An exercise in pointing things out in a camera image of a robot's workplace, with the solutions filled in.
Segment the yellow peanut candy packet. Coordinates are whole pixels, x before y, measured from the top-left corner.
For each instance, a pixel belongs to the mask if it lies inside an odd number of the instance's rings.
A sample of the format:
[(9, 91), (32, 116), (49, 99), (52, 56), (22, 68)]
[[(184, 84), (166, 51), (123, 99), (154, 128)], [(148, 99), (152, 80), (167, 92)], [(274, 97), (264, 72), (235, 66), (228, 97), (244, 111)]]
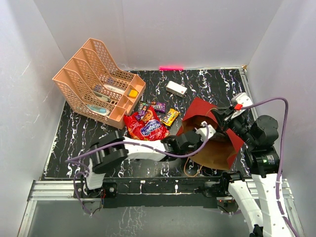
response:
[(173, 122), (177, 119), (180, 112), (175, 109), (170, 109), (166, 116), (161, 120), (161, 122), (168, 127), (171, 127)]

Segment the purple candy packet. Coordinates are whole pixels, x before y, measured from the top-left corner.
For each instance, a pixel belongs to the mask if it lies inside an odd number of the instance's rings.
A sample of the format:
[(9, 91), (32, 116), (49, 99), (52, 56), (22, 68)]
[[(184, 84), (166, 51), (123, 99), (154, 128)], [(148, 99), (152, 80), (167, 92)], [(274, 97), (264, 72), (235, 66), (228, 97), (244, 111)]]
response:
[(154, 101), (152, 101), (151, 102), (151, 106), (153, 107), (153, 109), (156, 112), (165, 113), (165, 111), (166, 111), (166, 104), (163, 103), (163, 102), (154, 102)]

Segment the red brown paper bag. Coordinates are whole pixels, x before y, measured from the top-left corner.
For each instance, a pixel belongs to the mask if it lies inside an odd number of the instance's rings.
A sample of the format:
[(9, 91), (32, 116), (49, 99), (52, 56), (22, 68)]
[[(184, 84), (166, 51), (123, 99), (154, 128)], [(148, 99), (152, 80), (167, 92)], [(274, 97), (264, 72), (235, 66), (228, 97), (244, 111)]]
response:
[(225, 132), (220, 131), (218, 122), (211, 112), (211, 109), (214, 108), (216, 108), (215, 105), (203, 99), (195, 98), (182, 119), (182, 125), (177, 135), (194, 128), (200, 128), (200, 124), (203, 121), (207, 122), (216, 132), (207, 141), (202, 150), (192, 156), (191, 159), (203, 167), (229, 170), (243, 146), (243, 141), (231, 129)]

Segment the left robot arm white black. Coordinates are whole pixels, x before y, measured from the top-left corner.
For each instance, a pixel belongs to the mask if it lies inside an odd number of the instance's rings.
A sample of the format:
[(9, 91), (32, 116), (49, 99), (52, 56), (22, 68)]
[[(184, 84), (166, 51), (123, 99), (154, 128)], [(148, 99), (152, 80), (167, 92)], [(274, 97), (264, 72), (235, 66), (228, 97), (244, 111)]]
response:
[(210, 135), (208, 128), (200, 128), (162, 140), (144, 141), (122, 136), (116, 131), (93, 144), (86, 153), (89, 157), (89, 174), (83, 190), (91, 197), (100, 195), (105, 174), (126, 159), (164, 162), (194, 156), (206, 145)]

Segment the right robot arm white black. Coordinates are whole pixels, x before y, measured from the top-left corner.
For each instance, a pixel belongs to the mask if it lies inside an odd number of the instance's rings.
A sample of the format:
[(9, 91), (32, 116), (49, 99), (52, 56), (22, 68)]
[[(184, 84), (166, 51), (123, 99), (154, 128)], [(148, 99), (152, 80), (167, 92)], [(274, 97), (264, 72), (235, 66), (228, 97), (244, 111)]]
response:
[(241, 105), (211, 109), (220, 129), (231, 130), (245, 144), (243, 154), (256, 186), (259, 202), (250, 193), (238, 172), (224, 172), (220, 190), (232, 196), (247, 223), (251, 237), (296, 237), (282, 195), (281, 159), (274, 148), (278, 122), (271, 116), (259, 116), (252, 125), (244, 118)]

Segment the brown chocolate candy packet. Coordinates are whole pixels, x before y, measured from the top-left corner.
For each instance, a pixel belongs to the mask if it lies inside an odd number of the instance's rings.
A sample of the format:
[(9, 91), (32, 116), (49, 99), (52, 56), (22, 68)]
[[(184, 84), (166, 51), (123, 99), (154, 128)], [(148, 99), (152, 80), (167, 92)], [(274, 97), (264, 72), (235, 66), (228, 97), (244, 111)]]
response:
[(146, 117), (147, 110), (149, 107), (150, 107), (150, 104), (146, 102), (140, 102), (138, 114), (135, 116), (137, 121), (141, 121), (141, 120), (145, 121), (145, 117)]

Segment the red candy bag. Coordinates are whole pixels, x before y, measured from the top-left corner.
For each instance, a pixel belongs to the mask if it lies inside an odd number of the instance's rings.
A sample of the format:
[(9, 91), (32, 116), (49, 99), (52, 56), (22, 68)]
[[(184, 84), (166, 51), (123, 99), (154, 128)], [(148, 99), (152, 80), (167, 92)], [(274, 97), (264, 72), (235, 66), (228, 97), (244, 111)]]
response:
[(124, 115), (124, 123), (132, 139), (143, 141), (162, 140), (170, 135), (169, 130), (160, 122), (155, 110), (149, 106), (146, 113), (140, 118), (135, 112), (130, 116)]

